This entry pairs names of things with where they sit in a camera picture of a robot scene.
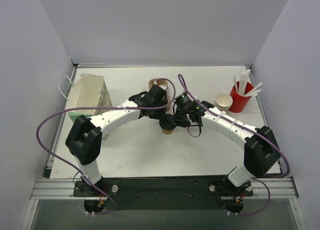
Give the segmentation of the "black plastic cup lid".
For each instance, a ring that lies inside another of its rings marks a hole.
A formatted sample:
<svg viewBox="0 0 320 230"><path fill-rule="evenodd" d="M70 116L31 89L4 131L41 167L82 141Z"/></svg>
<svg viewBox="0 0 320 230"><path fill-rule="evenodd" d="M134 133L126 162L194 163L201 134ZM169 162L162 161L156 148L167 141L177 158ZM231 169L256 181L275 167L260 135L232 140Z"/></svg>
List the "black plastic cup lid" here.
<svg viewBox="0 0 320 230"><path fill-rule="evenodd" d="M165 114L164 117L159 120L159 125L165 131L174 130L176 128L174 119L175 116L173 114Z"/></svg>

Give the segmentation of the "brown paper coffee cup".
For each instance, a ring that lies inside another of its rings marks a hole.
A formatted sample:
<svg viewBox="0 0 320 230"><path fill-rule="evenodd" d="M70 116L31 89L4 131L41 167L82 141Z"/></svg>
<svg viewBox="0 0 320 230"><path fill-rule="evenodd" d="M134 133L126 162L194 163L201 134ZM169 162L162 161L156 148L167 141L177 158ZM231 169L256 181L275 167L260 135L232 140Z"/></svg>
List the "brown paper coffee cup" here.
<svg viewBox="0 0 320 230"><path fill-rule="evenodd" d="M167 130L162 128L161 131L166 135L170 135L174 132L174 129Z"/></svg>

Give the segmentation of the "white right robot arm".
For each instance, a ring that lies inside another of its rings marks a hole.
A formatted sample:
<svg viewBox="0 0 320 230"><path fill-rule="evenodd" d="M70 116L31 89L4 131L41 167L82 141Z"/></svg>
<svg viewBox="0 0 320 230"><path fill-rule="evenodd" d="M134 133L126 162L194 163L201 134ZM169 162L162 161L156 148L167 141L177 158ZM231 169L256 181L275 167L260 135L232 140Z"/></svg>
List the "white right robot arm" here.
<svg viewBox="0 0 320 230"><path fill-rule="evenodd" d="M266 140L277 146L270 128L261 128L244 124L213 104L194 101L187 93L174 100L175 113L173 124L177 127L206 127L217 131L243 148L243 163L235 167L228 175L227 182L239 188L252 178L264 177L277 163L280 154Z"/></svg>

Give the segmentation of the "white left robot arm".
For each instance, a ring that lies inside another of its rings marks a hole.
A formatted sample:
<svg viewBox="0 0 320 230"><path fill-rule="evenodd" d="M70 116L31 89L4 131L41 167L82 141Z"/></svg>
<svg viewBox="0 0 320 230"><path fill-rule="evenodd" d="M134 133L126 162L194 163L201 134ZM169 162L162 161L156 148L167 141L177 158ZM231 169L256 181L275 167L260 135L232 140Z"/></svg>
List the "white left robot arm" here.
<svg viewBox="0 0 320 230"><path fill-rule="evenodd" d="M83 175L84 189L92 196L101 193L103 177L99 171L97 158L101 152L102 138L118 127L142 117L160 120L166 114L168 87L154 84L148 92L131 96L118 106L102 114L76 118L66 138L65 145L76 159Z"/></svg>

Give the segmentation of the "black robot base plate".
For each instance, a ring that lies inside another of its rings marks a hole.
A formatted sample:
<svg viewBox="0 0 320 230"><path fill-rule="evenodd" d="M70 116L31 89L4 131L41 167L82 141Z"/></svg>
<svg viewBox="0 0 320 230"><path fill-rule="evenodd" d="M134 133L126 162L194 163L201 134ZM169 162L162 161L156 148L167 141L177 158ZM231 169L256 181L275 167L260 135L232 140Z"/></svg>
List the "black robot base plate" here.
<svg viewBox="0 0 320 230"><path fill-rule="evenodd" d="M111 210L220 210L224 202L251 197L247 181L235 187L226 175L102 178L92 187L83 179L75 182L73 196L84 198L87 211Z"/></svg>

